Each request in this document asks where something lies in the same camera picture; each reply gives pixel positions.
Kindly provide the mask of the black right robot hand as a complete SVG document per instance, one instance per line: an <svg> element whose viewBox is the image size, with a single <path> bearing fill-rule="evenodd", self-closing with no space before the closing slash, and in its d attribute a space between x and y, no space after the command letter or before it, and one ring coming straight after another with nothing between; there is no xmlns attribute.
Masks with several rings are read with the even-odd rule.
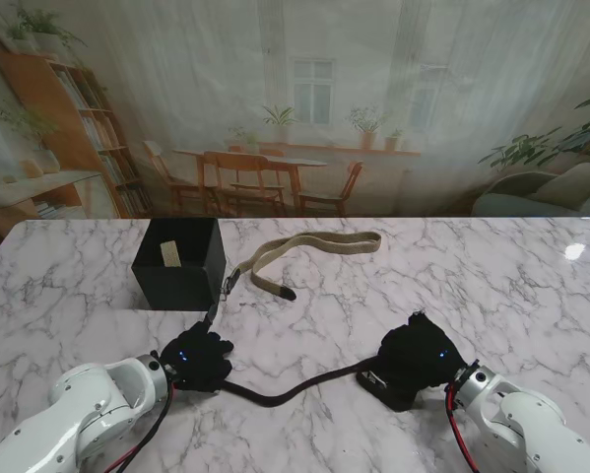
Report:
<svg viewBox="0 0 590 473"><path fill-rule="evenodd" d="M383 337L371 370L387 386L417 392L452 381L467 366L445 332L416 311Z"/></svg>

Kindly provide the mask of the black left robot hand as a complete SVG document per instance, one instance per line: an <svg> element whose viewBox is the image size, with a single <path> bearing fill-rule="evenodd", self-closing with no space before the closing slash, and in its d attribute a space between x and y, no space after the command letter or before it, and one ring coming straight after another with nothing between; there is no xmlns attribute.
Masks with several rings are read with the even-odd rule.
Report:
<svg viewBox="0 0 590 473"><path fill-rule="evenodd" d="M216 392L232 370L234 345L198 321L171 340L159 356L167 377L181 391Z"/></svg>

